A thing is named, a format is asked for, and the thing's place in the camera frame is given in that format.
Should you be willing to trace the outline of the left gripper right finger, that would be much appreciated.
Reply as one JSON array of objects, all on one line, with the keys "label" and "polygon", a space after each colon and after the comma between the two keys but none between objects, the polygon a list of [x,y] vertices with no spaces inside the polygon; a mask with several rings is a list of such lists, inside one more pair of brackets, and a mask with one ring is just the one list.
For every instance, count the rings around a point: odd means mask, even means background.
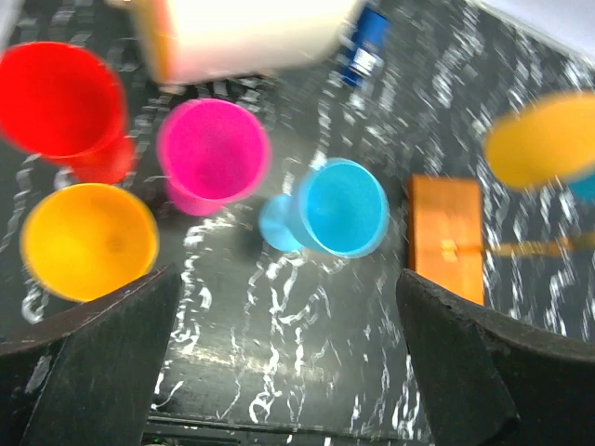
[{"label": "left gripper right finger", "polygon": [[397,307],[438,445],[591,445],[594,346],[476,305],[410,269]]}]

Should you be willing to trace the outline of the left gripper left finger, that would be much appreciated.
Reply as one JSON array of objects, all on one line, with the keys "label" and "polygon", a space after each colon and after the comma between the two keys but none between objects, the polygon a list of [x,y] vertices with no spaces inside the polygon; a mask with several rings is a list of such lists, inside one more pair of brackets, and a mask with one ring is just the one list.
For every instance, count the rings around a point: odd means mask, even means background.
[{"label": "left gripper left finger", "polygon": [[4,445],[139,445],[181,295],[156,269],[1,345]]}]

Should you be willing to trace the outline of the teal wine glass back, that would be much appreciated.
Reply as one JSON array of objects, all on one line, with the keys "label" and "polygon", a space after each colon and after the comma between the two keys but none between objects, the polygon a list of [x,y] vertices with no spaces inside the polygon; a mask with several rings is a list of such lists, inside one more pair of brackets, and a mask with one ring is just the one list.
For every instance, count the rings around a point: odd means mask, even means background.
[{"label": "teal wine glass back", "polygon": [[577,199],[595,201],[595,174],[570,181],[567,187]]}]

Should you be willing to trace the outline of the light blue wine glass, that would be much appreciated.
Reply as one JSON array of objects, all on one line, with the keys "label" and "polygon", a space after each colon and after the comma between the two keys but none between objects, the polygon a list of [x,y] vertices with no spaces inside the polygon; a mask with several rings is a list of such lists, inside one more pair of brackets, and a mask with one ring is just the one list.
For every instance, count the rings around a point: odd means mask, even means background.
[{"label": "light blue wine glass", "polygon": [[262,207],[258,228],[273,248],[308,248],[344,258],[366,256],[387,232],[386,192],[365,167],[331,158],[309,171],[290,195],[278,194]]}]

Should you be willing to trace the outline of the pink wine glass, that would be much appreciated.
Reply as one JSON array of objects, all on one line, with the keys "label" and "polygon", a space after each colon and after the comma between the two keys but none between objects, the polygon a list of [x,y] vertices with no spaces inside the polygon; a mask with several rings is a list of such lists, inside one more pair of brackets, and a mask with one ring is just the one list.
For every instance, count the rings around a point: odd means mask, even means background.
[{"label": "pink wine glass", "polygon": [[187,100],[173,109],[158,130],[156,152],[168,199],[191,216],[215,214],[252,194],[272,157],[258,118],[215,98]]}]

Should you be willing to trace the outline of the red wine glass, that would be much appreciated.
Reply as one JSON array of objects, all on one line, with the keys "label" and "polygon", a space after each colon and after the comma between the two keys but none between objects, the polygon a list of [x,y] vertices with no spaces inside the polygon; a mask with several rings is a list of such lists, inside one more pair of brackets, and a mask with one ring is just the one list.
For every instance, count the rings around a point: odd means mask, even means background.
[{"label": "red wine glass", "polygon": [[94,53],[67,43],[9,47],[1,58],[1,134],[14,147],[115,184],[134,168],[126,94]]}]

